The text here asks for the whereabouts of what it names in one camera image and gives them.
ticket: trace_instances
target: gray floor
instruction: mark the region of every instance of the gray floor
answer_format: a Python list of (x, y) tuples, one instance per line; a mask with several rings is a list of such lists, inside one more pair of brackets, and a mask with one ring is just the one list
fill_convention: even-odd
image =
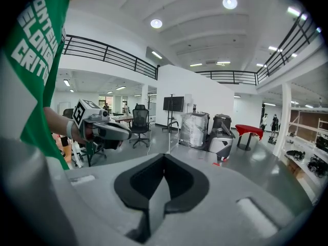
[[(273, 145), (268, 144), (269, 134), (265, 134), (263, 141), (258, 137), (252, 137), (251, 151), (239, 149), (238, 132), (233, 130), (236, 135), (229, 160), (222, 163), (223, 167), (235, 170), (263, 189), (271, 193), (284, 203), (295, 215), (312, 206), (308, 196), (302, 186), (291, 174), (287, 167), (272, 154)], [(167, 131), (162, 132), (161, 127), (152, 126), (152, 144), (146, 148), (145, 144), (139, 143), (136, 148), (132, 148), (132, 143), (124, 141), (118, 150), (106, 150), (107, 159), (101, 156), (94, 156), (93, 166), (100, 166), (121, 162), (152, 153), (166, 153), (169, 149), (169, 135)], [(246, 144), (248, 134), (243, 136), (241, 143)], [(171, 148), (177, 144), (177, 132), (171, 134)]]

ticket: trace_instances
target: column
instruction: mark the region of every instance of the column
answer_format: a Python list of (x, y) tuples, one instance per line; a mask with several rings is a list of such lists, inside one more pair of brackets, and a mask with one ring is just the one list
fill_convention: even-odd
[(289, 122), (291, 120), (291, 107), (292, 107), (291, 101), (292, 101), (291, 84), (283, 83), (281, 126), (280, 126), (277, 143), (273, 150), (273, 154), (277, 157), (279, 157), (281, 154), (282, 148), (285, 144), (286, 135), (288, 133)]
[(148, 100), (148, 85), (143, 85), (141, 89), (141, 105), (144, 105), (147, 108), (147, 100)]

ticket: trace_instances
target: black cutout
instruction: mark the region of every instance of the black cutout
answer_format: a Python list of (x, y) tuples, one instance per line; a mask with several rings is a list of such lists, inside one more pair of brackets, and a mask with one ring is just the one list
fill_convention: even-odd
[(171, 200), (165, 204), (164, 214), (192, 210), (209, 191), (210, 184), (203, 173), (169, 154), (159, 154), (121, 173), (114, 182), (115, 192), (127, 207), (144, 213), (138, 229), (130, 231), (127, 237), (143, 243), (151, 236), (149, 200), (163, 177), (171, 195)]

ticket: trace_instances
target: red table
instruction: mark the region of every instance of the red table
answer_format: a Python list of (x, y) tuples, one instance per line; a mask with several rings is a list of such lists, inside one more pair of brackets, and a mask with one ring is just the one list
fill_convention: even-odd
[[(249, 146), (250, 146), (251, 138), (252, 138), (252, 135), (253, 135), (252, 133), (258, 135), (260, 137), (260, 140), (263, 137), (263, 131), (259, 128), (252, 127), (252, 126), (247, 126), (247, 125), (236, 125), (235, 127), (236, 127), (236, 130), (238, 131), (239, 136), (240, 136), (237, 147), (242, 149), (242, 150), (246, 150), (246, 151), (251, 150), (251, 148)], [(243, 144), (240, 144), (241, 137), (245, 133), (250, 134), (250, 136), (248, 137), (248, 141), (247, 141), (246, 146), (243, 145)]]

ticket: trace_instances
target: cable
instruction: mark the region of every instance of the cable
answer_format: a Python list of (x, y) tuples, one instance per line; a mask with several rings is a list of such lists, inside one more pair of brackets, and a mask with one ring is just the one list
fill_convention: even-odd
[(147, 156), (148, 156), (148, 153), (150, 151), (150, 147), (152, 146), (152, 130), (150, 131), (150, 137), (149, 137), (149, 139), (150, 139), (150, 145), (149, 145), (149, 149), (148, 149), (148, 152), (147, 152)]

